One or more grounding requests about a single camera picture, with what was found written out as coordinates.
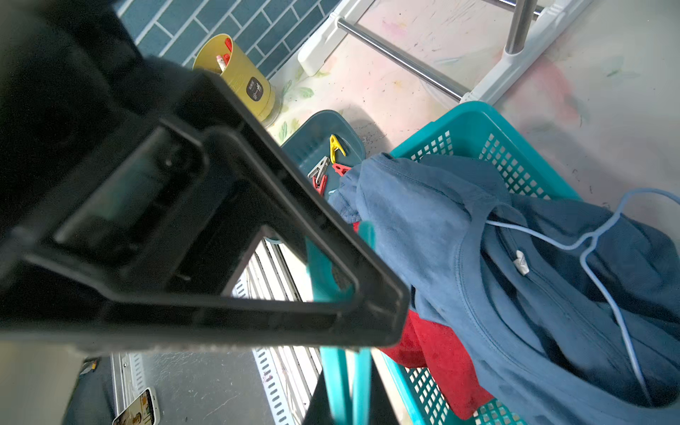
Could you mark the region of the blue grey t-shirt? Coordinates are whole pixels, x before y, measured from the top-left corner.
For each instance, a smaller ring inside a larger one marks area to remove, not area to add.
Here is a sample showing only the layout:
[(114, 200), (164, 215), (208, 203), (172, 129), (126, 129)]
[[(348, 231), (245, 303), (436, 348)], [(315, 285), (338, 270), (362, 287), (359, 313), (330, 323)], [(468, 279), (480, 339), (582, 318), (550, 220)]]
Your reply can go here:
[(372, 224), (412, 310), (450, 328), (481, 386), (528, 423), (678, 423), (679, 257), (664, 233), (621, 218), (581, 265), (564, 245), (607, 209), (515, 195), (460, 156), (376, 155), (329, 203)]

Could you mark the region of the yellow bowl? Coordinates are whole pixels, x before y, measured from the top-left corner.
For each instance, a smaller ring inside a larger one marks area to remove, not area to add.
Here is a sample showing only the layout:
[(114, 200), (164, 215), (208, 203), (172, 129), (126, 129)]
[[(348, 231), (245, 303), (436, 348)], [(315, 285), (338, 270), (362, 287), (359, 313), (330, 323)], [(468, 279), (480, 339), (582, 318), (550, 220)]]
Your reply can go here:
[(231, 36), (219, 34), (208, 40), (192, 69), (219, 74), (265, 127), (276, 119), (280, 108), (273, 86)]

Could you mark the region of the red t-shirt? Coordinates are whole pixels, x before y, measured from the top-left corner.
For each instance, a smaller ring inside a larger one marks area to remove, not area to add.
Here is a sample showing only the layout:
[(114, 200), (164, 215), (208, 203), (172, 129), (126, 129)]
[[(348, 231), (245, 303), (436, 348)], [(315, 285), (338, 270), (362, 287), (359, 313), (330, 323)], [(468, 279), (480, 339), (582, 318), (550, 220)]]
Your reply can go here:
[(453, 413), (470, 419), (476, 409), (492, 400), (480, 386), (470, 356), (448, 327), (423, 320), (410, 311), (399, 342), (382, 349), (402, 367), (428, 368)]

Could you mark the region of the teal plastic basket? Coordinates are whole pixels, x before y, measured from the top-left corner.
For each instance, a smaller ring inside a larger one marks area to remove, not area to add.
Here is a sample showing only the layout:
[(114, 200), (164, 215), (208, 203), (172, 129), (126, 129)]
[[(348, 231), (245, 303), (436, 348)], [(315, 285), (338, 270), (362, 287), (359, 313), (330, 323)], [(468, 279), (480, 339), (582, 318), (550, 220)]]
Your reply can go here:
[[(394, 148), (391, 156), (419, 161), (429, 154), (489, 161), (508, 190), (535, 198), (578, 199), (523, 136), (492, 106), (472, 102), (457, 106)], [(427, 368), (405, 368), (391, 359), (386, 367), (414, 424), (524, 424), (519, 414), (493, 399), (472, 417), (460, 419)]]

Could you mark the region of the grey clothespin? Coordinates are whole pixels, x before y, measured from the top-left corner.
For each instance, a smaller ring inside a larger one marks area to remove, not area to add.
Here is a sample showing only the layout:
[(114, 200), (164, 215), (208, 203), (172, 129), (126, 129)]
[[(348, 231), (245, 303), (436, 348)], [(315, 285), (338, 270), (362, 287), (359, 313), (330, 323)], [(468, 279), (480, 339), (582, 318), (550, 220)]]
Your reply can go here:
[(326, 175), (327, 169), (330, 164), (330, 159), (328, 156), (324, 156), (308, 173), (307, 177), (315, 180), (318, 184), (321, 183), (322, 178)]

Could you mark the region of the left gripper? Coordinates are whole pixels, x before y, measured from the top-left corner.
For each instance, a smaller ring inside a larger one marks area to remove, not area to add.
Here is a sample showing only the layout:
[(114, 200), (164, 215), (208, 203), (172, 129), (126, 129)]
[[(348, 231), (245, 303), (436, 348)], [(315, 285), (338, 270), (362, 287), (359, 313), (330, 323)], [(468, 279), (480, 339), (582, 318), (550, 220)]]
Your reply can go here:
[(107, 1), (1, 4), (1, 337), (209, 340), (212, 308), (112, 300), (53, 230), (212, 78), (146, 60)]

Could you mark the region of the metal clothes rack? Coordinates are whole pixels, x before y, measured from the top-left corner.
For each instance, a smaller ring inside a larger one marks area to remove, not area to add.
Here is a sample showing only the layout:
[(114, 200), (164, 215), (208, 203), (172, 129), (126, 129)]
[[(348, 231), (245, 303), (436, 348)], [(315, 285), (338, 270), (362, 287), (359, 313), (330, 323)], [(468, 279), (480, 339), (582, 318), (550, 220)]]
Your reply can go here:
[(418, 78), (443, 104), (496, 104), (545, 63), (588, 1), (342, 1), (302, 44), (307, 75), (345, 51), (375, 54)]

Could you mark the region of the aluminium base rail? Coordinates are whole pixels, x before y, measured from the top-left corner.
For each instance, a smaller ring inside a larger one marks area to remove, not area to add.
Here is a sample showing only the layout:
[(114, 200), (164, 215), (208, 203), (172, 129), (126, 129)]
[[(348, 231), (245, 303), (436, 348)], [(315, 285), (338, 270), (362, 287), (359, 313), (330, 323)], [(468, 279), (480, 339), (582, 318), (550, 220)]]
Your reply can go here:
[(316, 347), (205, 346), (111, 356), (114, 421), (152, 392), (160, 424), (300, 424), (322, 372)]

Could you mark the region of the yellow clothespin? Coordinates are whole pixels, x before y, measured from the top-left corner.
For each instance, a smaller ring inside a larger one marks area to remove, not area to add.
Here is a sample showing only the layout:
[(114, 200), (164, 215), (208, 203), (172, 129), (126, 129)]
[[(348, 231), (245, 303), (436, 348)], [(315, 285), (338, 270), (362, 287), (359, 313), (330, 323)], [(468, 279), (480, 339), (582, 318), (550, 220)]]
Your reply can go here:
[(340, 140), (336, 135), (331, 135), (329, 138), (329, 158), (331, 164), (334, 165), (338, 162), (336, 159), (336, 154), (340, 152), (344, 157), (346, 157), (345, 148), (340, 143)]

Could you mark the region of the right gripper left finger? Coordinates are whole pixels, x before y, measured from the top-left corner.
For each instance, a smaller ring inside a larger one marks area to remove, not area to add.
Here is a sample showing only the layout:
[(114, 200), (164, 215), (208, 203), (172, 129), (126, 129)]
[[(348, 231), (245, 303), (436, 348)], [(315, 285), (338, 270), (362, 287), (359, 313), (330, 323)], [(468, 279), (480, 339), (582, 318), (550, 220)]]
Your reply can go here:
[(310, 400), (303, 425), (334, 425), (330, 408), (325, 376), (322, 372)]

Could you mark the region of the smartphone on floor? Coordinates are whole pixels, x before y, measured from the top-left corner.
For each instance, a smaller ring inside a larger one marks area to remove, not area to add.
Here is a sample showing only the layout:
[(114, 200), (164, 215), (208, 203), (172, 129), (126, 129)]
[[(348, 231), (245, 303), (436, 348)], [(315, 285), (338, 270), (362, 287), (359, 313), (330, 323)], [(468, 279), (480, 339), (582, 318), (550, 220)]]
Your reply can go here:
[(159, 425), (160, 413), (156, 392), (146, 388), (117, 417), (112, 425)]

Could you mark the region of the dark teal tray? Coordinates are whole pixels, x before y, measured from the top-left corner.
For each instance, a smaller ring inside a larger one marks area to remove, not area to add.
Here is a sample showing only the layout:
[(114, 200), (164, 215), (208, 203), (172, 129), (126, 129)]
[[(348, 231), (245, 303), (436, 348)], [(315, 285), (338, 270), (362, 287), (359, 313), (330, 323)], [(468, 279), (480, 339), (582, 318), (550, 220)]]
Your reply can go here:
[(330, 158), (329, 139), (335, 136), (346, 156), (336, 152), (336, 162), (352, 168), (366, 159), (364, 144), (339, 113), (324, 110), (315, 113), (282, 145), (283, 151), (300, 172), (308, 175), (324, 158)]

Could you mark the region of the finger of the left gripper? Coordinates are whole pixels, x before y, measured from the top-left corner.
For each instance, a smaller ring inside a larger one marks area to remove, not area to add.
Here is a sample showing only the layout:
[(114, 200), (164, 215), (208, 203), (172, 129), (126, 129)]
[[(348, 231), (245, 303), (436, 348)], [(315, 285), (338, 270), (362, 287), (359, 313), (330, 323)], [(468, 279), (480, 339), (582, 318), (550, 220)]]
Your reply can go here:
[[(88, 351), (193, 349), (329, 342), (340, 312), (361, 346), (400, 340), (407, 289), (308, 184), (219, 79), (171, 102), (157, 127), (53, 230), (59, 247), (89, 260), (109, 299), (156, 296), (209, 306), (209, 340), (9, 340)], [(235, 299), (231, 291), (263, 237), (302, 260), (306, 239), (353, 276), (350, 303)]]

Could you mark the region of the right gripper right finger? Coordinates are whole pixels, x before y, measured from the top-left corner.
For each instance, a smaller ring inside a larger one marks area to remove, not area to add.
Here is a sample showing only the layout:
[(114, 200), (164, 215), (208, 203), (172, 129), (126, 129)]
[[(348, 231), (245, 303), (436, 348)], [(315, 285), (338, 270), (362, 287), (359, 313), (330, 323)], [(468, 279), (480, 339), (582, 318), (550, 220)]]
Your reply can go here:
[(372, 363), (370, 387), (369, 425), (399, 425), (397, 416), (384, 388), (379, 371)]

